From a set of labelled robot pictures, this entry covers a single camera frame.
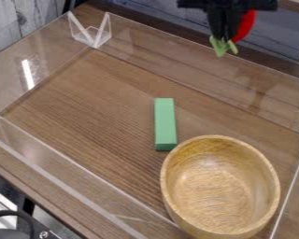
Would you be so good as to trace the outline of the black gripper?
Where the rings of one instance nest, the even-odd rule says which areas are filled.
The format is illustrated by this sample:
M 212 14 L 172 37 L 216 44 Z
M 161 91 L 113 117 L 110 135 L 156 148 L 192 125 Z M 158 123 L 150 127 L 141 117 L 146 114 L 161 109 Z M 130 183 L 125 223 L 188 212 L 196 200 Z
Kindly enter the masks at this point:
M 277 0 L 177 0 L 177 7 L 208 9 L 213 38 L 239 41 L 245 35 L 245 11 L 275 11 Z

